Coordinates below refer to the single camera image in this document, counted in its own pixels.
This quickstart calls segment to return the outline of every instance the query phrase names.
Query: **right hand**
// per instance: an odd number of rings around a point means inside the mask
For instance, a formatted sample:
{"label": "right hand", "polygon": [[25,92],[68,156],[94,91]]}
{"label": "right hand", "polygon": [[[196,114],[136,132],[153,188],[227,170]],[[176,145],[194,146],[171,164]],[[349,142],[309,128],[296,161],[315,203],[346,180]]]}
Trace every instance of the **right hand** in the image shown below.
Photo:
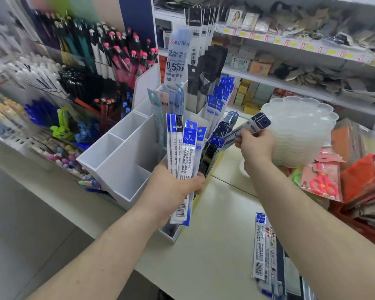
{"label": "right hand", "polygon": [[255,166],[259,162],[272,162],[272,153],[274,151],[274,136],[268,129],[261,131],[253,136],[250,131],[242,128],[241,138],[235,139],[235,146],[241,149],[241,154],[245,160],[245,171],[247,166]]}

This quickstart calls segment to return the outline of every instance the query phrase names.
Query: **scissors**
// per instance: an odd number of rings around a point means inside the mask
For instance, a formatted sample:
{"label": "scissors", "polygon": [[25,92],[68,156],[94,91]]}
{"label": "scissors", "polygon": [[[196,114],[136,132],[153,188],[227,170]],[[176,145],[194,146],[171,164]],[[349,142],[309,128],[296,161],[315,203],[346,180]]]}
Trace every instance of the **scissors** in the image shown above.
{"label": "scissors", "polygon": [[317,163],[318,176],[310,181],[310,187],[317,195],[337,196],[339,190],[333,184],[328,175],[325,173],[325,168],[322,163]]}

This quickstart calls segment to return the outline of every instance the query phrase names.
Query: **blue pen refill package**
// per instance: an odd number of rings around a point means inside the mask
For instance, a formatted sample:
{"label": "blue pen refill package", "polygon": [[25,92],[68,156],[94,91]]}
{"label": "blue pen refill package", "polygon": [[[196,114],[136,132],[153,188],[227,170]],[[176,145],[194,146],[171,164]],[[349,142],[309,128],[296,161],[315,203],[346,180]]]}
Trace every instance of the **blue pen refill package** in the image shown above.
{"label": "blue pen refill package", "polygon": [[[185,127],[183,131],[182,147],[181,147],[181,158],[178,168],[179,180],[186,180],[193,176],[194,168],[194,156],[196,151],[197,141],[197,128]],[[185,197],[182,205],[172,214],[171,224],[182,224],[188,221],[190,217],[193,196],[188,195]]]}
{"label": "blue pen refill package", "polygon": [[240,130],[242,128],[247,129],[251,132],[251,134],[256,134],[270,125],[271,121],[263,113],[260,112],[254,115],[250,120],[223,136],[225,143],[222,150],[226,150],[228,147],[230,147],[235,142],[235,138],[241,138]]}

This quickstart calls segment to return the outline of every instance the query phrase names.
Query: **left hand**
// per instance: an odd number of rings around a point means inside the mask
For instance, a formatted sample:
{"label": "left hand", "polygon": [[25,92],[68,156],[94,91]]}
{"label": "left hand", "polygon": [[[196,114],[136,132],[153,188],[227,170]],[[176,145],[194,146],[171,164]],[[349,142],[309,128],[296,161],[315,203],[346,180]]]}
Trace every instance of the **left hand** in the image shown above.
{"label": "left hand", "polygon": [[186,196],[195,192],[201,193],[205,177],[198,173],[196,177],[187,180],[177,180],[167,168],[164,158],[150,176],[147,186],[134,208],[142,209],[155,217],[157,226],[163,227],[170,215],[182,204]]}

